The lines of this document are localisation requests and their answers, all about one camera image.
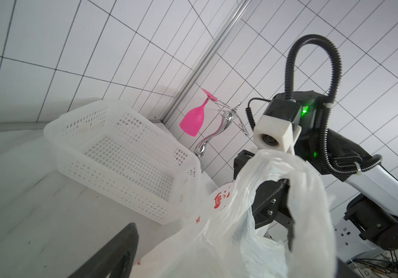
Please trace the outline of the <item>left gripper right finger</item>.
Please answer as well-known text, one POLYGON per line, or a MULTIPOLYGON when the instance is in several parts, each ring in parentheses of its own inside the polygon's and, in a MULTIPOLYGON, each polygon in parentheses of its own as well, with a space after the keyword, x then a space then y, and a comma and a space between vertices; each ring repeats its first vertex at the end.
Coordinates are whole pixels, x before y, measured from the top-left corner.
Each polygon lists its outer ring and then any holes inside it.
POLYGON ((343 263, 341 259, 337 258, 335 278, 360 278, 360 276, 343 263))

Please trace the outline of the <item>white bag with red print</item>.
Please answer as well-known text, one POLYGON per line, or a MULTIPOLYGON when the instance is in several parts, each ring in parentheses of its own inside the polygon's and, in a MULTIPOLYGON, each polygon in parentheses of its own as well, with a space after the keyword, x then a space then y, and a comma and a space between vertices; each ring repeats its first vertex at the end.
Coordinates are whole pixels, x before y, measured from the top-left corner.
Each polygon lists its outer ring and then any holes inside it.
POLYGON ((333 278, 336 240, 323 182, 297 156, 260 150, 233 183, 211 194, 175 235, 131 271, 133 278, 333 278), (287 247, 258 234, 252 204, 265 181, 288 179, 295 225, 287 247))

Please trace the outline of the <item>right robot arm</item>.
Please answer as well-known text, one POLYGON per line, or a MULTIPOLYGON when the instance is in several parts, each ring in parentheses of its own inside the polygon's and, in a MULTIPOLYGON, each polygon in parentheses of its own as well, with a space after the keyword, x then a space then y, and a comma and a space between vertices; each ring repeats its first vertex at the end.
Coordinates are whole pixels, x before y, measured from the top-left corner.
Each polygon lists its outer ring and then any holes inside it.
POLYGON ((332 175, 359 191, 344 218, 359 230, 359 237, 383 250, 398 249, 398 180, 381 164, 381 155, 370 155, 357 143, 329 128, 332 108, 341 81, 341 58, 336 46, 321 35, 299 38, 291 47, 285 66, 285 90, 268 101, 259 120, 246 109, 253 140, 259 149, 297 155, 320 174, 332 175), (327 94, 294 89, 295 62, 305 45, 321 47, 332 64, 327 94))

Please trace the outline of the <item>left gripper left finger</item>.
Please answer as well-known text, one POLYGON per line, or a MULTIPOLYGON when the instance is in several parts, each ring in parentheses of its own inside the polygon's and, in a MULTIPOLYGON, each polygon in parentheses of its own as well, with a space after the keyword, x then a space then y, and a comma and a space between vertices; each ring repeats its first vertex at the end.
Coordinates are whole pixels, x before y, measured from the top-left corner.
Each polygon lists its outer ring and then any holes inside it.
POLYGON ((70 275, 72 278, 128 278, 137 253, 139 234, 132 222, 70 275))

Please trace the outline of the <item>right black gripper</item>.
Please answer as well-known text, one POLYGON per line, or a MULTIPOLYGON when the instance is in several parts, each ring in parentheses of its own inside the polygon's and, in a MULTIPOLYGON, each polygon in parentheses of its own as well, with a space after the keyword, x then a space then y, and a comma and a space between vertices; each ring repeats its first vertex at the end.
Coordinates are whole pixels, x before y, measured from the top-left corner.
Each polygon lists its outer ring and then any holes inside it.
POLYGON ((256 190, 252 204, 252 215, 255 220, 255 229, 268 228, 277 220, 285 224, 285 228, 293 228, 293 220, 287 208, 289 180, 265 181, 256 190))

